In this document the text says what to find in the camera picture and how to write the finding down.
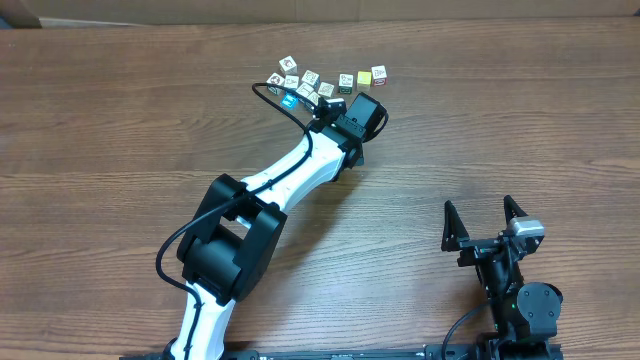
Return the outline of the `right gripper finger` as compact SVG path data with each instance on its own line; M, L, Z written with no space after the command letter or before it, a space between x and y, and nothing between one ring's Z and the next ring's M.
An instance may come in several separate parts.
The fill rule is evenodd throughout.
M516 201L510 195L506 195L503 198L503 209L505 214L505 222L507 224L509 224L513 218L527 216L527 213L516 203Z
M446 252L459 251L462 243L470 240L470 236L450 200L444 203L444 218L441 250Z

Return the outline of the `blue-sided block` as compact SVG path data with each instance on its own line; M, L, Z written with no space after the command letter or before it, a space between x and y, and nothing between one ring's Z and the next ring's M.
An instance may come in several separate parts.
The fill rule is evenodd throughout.
M298 99L298 97L296 95L286 94L282 98L282 100L280 102L280 105L283 108L286 108L287 110L293 110L296 107L296 105L298 104L298 102L299 102L299 99Z

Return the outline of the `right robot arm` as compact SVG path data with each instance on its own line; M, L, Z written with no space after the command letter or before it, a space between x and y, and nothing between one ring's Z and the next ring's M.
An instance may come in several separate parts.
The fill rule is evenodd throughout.
M486 302L470 310L449 329L440 357L451 354L449 342L468 319L489 309L494 330L477 336L464 359L561 359L561 347L550 339L558 332L562 292L552 284L524 281L518 262L535 253L545 237L541 221L528 215L507 195L503 199L506 228L494 238L473 240L455 206L444 203L441 250L457 252L460 267L472 267Z

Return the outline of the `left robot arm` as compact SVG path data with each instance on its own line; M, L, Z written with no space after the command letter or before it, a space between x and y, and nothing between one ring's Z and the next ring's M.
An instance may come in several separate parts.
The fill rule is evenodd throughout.
M389 115L365 93L312 104L300 142L274 164L242 180L222 174L209 186L193 219L170 236L182 263L173 286L187 294L179 335L164 359L219 359L235 305L264 275L289 211L318 186L363 162L364 143Z

